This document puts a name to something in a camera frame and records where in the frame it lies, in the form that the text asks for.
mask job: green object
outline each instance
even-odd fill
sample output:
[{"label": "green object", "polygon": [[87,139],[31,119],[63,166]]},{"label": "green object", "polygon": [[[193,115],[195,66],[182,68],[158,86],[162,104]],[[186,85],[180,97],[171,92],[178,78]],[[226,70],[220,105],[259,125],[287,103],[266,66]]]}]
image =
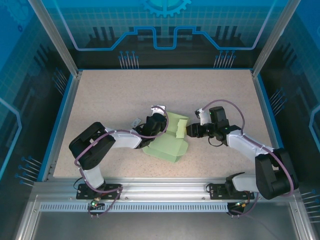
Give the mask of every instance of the green object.
[{"label": "green object", "polygon": [[142,150],[145,154],[177,162],[187,151],[188,143],[184,140],[188,117],[167,112],[169,125],[166,132],[152,141]]}]

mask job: black bracket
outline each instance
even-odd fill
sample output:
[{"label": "black bracket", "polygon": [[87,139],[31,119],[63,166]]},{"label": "black bracket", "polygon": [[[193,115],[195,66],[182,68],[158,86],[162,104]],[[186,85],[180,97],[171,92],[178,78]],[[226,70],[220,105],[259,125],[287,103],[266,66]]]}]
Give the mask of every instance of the black bracket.
[{"label": "black bracket", "polygon": [[[234,192],[229,195],[224,184],[209,183],[205,189],[210,194],[211,200],[247,200],[248,195],[245,191]],[[249,193],[249,199],[255,199],[255,194]]]},{"label": "black bracket", "polygon": [[[121,184],[105,184],[104,189],[99,189],[99,190],[109,191],[109,190],[120,188],[121,186],[122,186]],[[114,200],[116,199],[118,194],[119,193],[117,191],[113,191],[108,194],[99,193],[99,192],[93,191],[91,188],[88,187],[87,184],[82,183],[78,185],[78,190],[75,198],[78,200],[93,200],[95,198],[100,197],[101,200]]]}]

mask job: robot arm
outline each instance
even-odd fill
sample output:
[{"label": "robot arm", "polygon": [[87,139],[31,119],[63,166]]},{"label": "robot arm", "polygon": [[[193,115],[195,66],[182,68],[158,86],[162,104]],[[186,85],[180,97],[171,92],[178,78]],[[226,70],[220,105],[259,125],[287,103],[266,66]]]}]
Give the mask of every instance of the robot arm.
[{"label": "robot arm", "polygon": [[[165,106],[162,105],[158,105],[158,107],[165,109]],[[127,131],[118,130],[103,137],[79,158],[78,163],[82,168],[84,177],[94,189],[104,190],[105,181],[99,163],[110,149],[140,149],[148,146],[154,140],[154,138],[146,137],[156,136],[159,132],[163,132],[167,123],[165,113],[159,108],[151,109],[153,110],[152,115],[146,117],[145,124]],[[111,131],[114,130],[104,127],[100,122],[93,123],[70,143],[69,149],[74,158],[77,158],[97,138]]]},{"label": "robot arm", "polygon": [[290,182],[286,174],[269,152],[279,158],[292,179],[294,189],[298,188],[290,156],[283,148],[264,146],[252,137],[242,134],[240,127],[230,126],[225,110],[221,106],[210,108],[209,114],[202,109],[195,111],[195,114],[200,118],[200,123],[186,127],[188,136],[216,137],[218,141],[236,149],[255,163],[255,174],[241,172],[226,178],[225,187],[230,195],[242,191],[259,192],[269,200],[290,191]]}]

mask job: beige work surface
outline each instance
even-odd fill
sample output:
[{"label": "beige work surface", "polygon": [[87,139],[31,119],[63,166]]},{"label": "beige work surface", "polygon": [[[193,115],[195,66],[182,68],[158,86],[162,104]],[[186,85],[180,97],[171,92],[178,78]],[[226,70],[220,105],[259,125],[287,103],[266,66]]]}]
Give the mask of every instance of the beige work surface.
[{"label": "beige work surface", "polygon": [[[131,129],[151,115],[152,105],[188,116],[197,123],[195,110],[216,99],[235,103],[245,117],[244,131],[270,146],[270,138],[249,70],[84,70],[75,96],[53,176],[80,177],[69,150],[70,142],[94,122],[112,129]],[[237,110],[223,106],[231,125],[241,127]],[[254,173],[254,163],[235,149],[213,147],[208,138],[185,137],[186,154],[176,163],[151,157],[142,149],[111,149],[100,163],[104,177],[226,177],[238,172]]]}]

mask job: gear logo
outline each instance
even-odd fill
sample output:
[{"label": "gear logo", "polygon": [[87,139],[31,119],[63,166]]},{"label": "gear logo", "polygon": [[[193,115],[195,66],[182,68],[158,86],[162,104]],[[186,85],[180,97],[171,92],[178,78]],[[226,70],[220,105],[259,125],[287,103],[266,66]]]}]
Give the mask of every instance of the gear logo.
[{"label": "gear logo", "polygon": [[180,14],[181,10],[186,10],[187,4],[191,4],[191,0],[141,0],[144,10],[149,10],[151,14],[157,17],[168,15],[171,17],[174,14]]},{"label": "gear logo", "polygon": [[0,0],[0,7],[6,6],[11,17],[19,25],[22,25],[29,16],[29,8],[27,0]]}]

